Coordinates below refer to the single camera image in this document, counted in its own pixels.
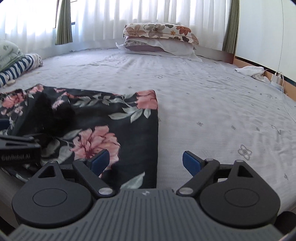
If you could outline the white charger block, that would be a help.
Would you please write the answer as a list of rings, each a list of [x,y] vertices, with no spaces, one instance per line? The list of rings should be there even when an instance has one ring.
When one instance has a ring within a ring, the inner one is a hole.
[[[282,85],[282,75],[281,73],[276,73],[276,74],[273,74],[271,76],[271,83],[272,84],[277,84],[277,85]]]

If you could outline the black floral pants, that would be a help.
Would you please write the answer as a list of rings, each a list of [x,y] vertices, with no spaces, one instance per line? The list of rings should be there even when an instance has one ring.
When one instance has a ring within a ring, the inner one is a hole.
[[[110,154],[99,177],[114,189],[155,188],[158,101],[153,90],[115,94],[36,85],[1,94],[3,135],[39,140],[41,159],[4,171],[27,182],[46,163],[71,164],[102,150]]]

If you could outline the white sheer curtain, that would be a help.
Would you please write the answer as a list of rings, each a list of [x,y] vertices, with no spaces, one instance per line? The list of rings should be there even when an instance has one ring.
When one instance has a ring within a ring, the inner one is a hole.
[[[230,1],[74,1],[73,41],[56,44],[61,1],[2,1],[1,38],[23,53],[43,58],[70,51],[112,48],[129,23],[169,23],[189,27],[203,47],[221,50]]]

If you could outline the floral top pillow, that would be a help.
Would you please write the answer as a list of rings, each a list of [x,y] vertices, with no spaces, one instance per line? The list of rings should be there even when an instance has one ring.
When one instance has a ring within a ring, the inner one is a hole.
[[[131,23],[125,25],[123,36],[172,39],[199,45],[199,40],[192,30],[181,24]]]

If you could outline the green curtain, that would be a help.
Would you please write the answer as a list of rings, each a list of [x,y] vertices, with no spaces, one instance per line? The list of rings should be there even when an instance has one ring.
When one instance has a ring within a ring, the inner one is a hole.
[[[55,45],[73,42],[70,0],[57,1]]]
[[[235,54],[236,51],[239,30],[239,10],[240,1],[231,1],[227,29],[222,48],[223,51],[229,54]]]

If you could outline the white crumpled cloth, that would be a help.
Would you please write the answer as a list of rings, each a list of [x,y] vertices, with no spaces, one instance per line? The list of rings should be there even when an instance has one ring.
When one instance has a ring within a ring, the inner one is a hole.
[[[260,82],[270,83],[270,80],[264,76],[265,69],[263,67],[245,66],[242,68],[236,68],[235,71],[242,75],[252,77]]]

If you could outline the green folded quilt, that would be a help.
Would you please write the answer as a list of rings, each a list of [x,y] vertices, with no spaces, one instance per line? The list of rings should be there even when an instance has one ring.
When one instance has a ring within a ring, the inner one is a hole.
[[[16,61],[20,60],[24,56],[24,54],[16,44],[6,39],[1,39],[0,51],[1,51],[0,52],[1,71],[6,70],[7,68],[9,68],[11,65],[13,65]]]

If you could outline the blue striped folded blanket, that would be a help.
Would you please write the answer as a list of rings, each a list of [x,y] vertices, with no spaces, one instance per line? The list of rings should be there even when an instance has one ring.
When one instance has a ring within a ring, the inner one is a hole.
[[[25,54],[20,60],[1,71],[1,87],[41,66],[43,66],[43,59],[39,54]]]

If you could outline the grey patterned bed sheet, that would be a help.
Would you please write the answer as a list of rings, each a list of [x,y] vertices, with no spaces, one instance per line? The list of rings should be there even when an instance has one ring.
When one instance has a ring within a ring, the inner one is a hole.
[[[189,180],[181,161],[189,150],[226,164],[246,161],[278,193],[282,209],[295,203],[295,102],[233,65],[87,50],[48,58],[3,91],[36,84],[115,94],[152,89],[159,104],[159,187],[178,189]]]

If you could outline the left green curtain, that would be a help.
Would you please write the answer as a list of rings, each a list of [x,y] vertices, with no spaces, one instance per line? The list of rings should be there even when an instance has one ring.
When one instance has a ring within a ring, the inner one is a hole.
[[[73,42],[70,0],[57,1],[55,45]]]

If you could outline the white bottom pillow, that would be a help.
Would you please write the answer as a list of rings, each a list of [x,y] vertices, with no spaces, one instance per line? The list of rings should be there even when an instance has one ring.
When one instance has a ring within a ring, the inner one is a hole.
[[[126,37],[123,44],[116,43],[118,49],[142,54],[156,54],[173,56],[202,62],[195,54],[194,45],[180,40],[159,39],[147,37]]]

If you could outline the wooden bed frame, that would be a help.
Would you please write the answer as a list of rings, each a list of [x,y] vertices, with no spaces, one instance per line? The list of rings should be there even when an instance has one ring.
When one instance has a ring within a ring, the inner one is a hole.
[[[222,61],[225,63],[234,64],[239,68],[242,68],[245,66],[263,67],[265,69],[264,76],[267,77],[269,80],[271,80],[271,78],[275,75],[275,71],[266,66],[235,56],[234,54],[230,54],[225,51],[196,46],[195,53],[197,56],[201,56],[207,59],[212,59],[215,61]],[[295,82],[293,82],[287,77],[284,77],[283,79],[284,79],[284,93],[291,99],[295,100],[295,91],[296,91]]]

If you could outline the right green curtain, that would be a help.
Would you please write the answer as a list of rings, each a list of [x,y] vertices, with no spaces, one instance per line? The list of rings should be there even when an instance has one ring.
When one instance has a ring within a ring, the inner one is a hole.
[[[239,30],[239,10],[240,1],[231,1],[227,29],[222,48],[223,51],[229,54],[235,54],[236,51]]]

